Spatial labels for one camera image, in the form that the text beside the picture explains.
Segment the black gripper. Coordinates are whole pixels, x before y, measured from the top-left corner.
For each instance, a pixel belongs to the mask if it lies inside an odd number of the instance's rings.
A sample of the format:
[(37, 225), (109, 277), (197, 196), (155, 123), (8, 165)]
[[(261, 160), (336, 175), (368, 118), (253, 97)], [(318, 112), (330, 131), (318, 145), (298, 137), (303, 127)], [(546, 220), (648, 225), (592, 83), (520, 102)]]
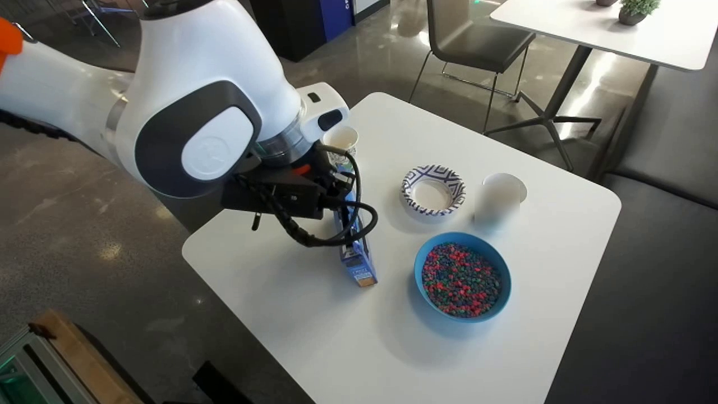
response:
[(289, 219), (321, 219), (349, 194), (353, 178), (330, 165), (326, 152), (273, 167), (251, 156), (219, 182), (225, 209)]

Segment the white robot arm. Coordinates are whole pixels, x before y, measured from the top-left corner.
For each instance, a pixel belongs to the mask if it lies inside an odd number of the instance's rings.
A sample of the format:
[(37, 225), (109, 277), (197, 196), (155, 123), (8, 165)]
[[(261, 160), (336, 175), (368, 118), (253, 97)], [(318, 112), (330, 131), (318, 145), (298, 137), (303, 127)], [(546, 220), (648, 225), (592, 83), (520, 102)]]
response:
[(0, 37), (0, 110), (76, 142), (173, 201), (318, 219), (345, 203), (321, 137), (348, 118), (328, 83), (297, 88), (238, 0), (150, 9), (129, 73)]

